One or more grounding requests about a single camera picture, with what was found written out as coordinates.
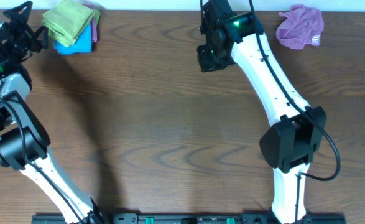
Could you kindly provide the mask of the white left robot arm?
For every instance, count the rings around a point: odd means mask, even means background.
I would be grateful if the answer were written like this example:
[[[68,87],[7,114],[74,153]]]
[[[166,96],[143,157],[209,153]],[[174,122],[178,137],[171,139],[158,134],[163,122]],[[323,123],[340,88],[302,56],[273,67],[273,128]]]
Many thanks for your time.
[[[45,128],[25,99],[32,80],[23,66],[48,47],[48,29],[28,25],[32,1],[4,11],[0,19],[0,165],[37,184],[61,211],[59,222],[105,223],[94,200],[80,190],[56,161]]]

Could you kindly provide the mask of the green microfiber cloth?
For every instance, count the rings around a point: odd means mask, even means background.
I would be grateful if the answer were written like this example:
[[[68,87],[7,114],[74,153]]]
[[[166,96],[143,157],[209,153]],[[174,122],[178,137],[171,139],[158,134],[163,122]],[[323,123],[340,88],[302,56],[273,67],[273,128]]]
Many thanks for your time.
[[[62,0],[43,17],[42,25],[49,29],[49,36],[69,47],[90,23],[93,10],[73,0]]]

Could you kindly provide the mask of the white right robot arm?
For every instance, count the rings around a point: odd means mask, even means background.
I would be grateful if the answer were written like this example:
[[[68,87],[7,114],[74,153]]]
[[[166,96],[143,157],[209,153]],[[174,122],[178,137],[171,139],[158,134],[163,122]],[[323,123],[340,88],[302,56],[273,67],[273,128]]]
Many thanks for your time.
[[[261,23],[251,12],[201,10],[197,48],[202,72],[236,64],[257,93],[270,128],[259,141],[273,169],[272,213],[278,223],[300,223],[307,216],[303,195],[314,153],[325,136],[326,113],[312,108],[276,61]]]

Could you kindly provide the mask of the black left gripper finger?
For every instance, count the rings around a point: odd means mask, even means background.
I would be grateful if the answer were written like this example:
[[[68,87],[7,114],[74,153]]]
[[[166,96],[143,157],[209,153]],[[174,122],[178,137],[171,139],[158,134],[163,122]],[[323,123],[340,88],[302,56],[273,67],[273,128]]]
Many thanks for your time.
[[[33,52],[40,52],[42,49],[49,47],[49,30],[45,26],[41,26],[35,33],[32,44]]]
[[[17,7],[4,11],[3,14],[12,22],[26,24],[30,17],[32,5],[32,1],[26,1]]]

